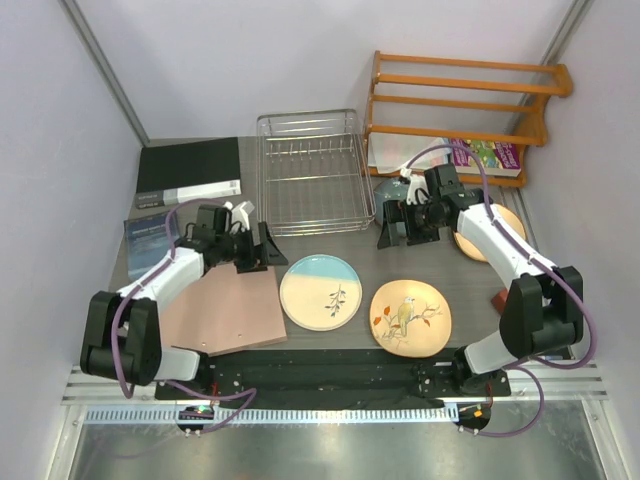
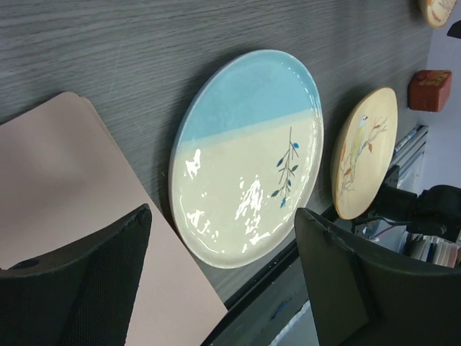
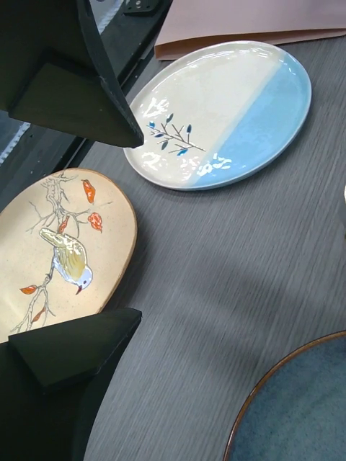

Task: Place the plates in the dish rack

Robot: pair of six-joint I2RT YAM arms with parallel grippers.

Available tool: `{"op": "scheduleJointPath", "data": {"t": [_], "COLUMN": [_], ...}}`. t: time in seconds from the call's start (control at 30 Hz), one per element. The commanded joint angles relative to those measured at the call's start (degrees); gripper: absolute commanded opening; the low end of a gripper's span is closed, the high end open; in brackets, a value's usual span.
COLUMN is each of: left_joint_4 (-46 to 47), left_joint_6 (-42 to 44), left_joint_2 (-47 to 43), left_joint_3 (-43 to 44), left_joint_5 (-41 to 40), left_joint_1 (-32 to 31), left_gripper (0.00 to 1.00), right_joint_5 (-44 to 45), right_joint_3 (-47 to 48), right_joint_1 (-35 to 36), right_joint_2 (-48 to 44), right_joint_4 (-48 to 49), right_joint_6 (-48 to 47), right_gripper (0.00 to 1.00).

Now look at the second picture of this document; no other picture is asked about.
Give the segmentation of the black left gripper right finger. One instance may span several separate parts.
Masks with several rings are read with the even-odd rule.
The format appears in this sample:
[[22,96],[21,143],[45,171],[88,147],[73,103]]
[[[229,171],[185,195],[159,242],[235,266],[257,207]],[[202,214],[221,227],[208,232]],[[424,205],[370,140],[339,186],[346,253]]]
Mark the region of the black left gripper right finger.
[[460,269],[390,251],[307,208],[295,236],[320,345],[460,344]]

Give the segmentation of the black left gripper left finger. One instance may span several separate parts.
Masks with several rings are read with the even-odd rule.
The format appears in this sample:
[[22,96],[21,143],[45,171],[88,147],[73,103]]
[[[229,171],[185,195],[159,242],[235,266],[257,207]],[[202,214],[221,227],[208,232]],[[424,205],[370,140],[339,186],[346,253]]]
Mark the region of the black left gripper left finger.
[[151,233],[144,204],[1,271],[2,345],[123,345]]

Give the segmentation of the large cream bird plate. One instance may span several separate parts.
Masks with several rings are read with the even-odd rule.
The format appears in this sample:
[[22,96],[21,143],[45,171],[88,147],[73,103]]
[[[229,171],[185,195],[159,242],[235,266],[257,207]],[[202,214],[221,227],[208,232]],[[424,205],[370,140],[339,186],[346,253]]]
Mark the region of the large cream bird plate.
[[352,220],[372,204],[390,166],[398,129],[398,100],[390,87],[364,97],[336,139],[331,191],[340,218]]

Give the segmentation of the blue and cream plate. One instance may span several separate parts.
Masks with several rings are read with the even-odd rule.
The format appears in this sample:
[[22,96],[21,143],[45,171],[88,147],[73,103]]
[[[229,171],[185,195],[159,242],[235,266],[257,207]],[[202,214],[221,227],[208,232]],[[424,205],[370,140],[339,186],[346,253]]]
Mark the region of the blue and cream plate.
[[275,249],[310,199],[323,140],[320,94],[296,57],[255,50],[218,70],[171,151],[170,207],[190,252],[234,269]]

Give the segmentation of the small cream bird plate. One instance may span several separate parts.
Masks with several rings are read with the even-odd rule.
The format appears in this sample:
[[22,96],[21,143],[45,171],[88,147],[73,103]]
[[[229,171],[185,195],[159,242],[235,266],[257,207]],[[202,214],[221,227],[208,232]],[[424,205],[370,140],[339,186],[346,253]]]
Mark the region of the small cream bird plate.
[[446,25],[458,0],[418,0],[419,9],[429,24],[434,29]]

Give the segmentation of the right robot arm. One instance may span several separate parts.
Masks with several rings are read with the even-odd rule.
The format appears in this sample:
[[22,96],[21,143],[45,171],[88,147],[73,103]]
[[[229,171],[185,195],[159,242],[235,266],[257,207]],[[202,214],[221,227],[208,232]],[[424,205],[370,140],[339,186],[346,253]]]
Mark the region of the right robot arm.
[[460,238],[460,188],[437,185],[420,195],[397,188],[400,167],[385,175],[370,207],[352,221],[353,227],[373,221],[405,226],[411,234],[438,236],[453,243]]

